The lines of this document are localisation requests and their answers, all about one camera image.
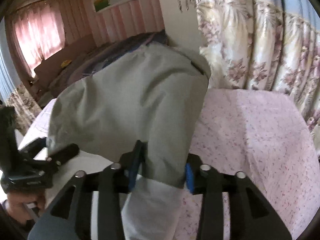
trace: silver bolt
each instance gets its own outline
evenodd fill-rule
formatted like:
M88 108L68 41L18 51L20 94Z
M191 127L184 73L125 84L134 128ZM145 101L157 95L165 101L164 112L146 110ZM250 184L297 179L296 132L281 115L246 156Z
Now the silver bolt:
M243 172L243 171L238 171L236 173L236 176L239 178L239 179L244 179L246 177L246 174Z
M82 178L85 175L86 175L85 171L77 171L75 176L76 178Z
M211 169L211 166L208 164L202 164L200 166L201 171L209 171Z
M203 176L203 177L207 177L208 176L208 171L211 169L211 166L208 165L208 164L202 164L200 166L200 174Z
M113 163L111 165L111 169L112 170L119 170L119 169L121 169L121 164L120 163Z

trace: gray fabric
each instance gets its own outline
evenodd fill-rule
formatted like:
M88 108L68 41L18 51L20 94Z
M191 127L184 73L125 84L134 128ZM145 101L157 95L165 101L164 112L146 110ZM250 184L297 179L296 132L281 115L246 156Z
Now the gray fabric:
M205 61L191 62L183 53L157 43L141 46L68 87L52 110L49 155L76 143L117 162L139 139L148 142L143 175L181 187L208 86L201 72L210 72Z

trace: floral curtain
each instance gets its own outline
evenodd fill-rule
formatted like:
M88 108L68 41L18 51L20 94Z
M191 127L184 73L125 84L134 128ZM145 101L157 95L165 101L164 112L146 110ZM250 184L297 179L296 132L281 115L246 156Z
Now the floral curtain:
M308 0L197 0L210 87L287 94L320 151L320 18Z
M22 135L25 135L30 125L40 114L41 108L23 84L19 85L11 93L5 104L14 107L16 112L16 129L18 129Z
M17 11L12 18L12 35L27 73L65 46L64 25L58 3L43 1Z

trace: door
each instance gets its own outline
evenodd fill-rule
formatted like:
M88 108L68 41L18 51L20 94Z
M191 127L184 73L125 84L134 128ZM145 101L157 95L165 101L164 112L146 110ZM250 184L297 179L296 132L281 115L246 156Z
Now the door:
M169 45L199 52L202 38L198 30L195 5L188 0L189 9L187 10L186 1L180 1L182 12L179 9L178 0L160 0Z

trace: window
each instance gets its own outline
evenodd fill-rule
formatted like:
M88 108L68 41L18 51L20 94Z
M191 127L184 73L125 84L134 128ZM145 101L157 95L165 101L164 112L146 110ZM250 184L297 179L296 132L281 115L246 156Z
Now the window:
M59 6L40 2L17 12L13 21L16 47L31 76L34 69L65 46L65 33Z

